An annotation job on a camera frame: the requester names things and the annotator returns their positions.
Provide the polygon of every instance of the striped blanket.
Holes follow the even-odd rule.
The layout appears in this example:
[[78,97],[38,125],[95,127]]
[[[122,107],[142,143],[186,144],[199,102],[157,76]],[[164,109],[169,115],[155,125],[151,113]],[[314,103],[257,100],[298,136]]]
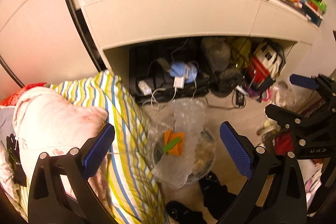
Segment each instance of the striped blanket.
[[95,77],[51,85],[70,103],[104,107],[107,122],[115,127],[115,140],[108,155],[107,199],[118,223],[161,224],[166,222],[164,203],[146,164],[147,116],[108,70]]

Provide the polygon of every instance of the white cabinet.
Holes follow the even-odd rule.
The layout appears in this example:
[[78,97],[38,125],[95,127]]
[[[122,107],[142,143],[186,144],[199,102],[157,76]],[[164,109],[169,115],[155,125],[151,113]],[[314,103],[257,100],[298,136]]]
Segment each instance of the white cabinet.
[[101,0],[85,6],[106,49],[172,37],[250,34],[260,0]]
[[313,44],[319,28],[279,0],[263,1],[251,31],[252,37],[273,37]]

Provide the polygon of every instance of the red cloth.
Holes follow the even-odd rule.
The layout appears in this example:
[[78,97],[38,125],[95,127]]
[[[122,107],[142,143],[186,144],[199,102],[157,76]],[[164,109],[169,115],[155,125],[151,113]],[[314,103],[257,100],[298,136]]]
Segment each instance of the red cloth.
[[46,83],[36,83],[24,86],[18,92],[15,92],[11,96],[0,101],[0,106],[16,106],[17,101],[20,99],[21,95],[25,93],[27,90],[30,90],[37,86],[44,86]]
[[276,155],[286,155],[287,152],[294,151],[293,139],[289,132],[284,132],[275,139],[274,151]]

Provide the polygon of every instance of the orange paper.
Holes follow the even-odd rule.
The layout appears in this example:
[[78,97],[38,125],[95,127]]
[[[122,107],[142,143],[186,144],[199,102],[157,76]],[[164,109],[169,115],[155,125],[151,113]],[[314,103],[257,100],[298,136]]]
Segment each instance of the orange paper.
[[169,155],[174,156],[181,155],[184,143],[184,132],[172,133],[170,128],[163,134],[165,145],[178,137],[181,138],[181,141],[177,145],[175,145],[172,149],[168,150]]

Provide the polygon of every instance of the pillow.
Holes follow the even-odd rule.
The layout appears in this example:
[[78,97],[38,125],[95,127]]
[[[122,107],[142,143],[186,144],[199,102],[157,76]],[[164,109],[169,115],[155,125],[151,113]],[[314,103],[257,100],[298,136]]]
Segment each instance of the pillow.
[[[15,107],[13,127],[19,143],[21,165],[29,184],[41,153],[58,156],[68,153],[73,147],[82,147],[88,138],[97,136],[106,118],[105,109],[71,105],[47,88],[37,87],[24,93]],[[100,187],[102,179],[98,171],[89,183],[104,202],[106,196]],[[62,182],[65,191],[75,197],[66,176],[62,176]]]
[[74,105],[104,107],[115,127],[108,155],[107,196],[118,223],[162,224],[166,221],[159,187],[146,163],[148,118],[108,70],[95,77],[51,85]]

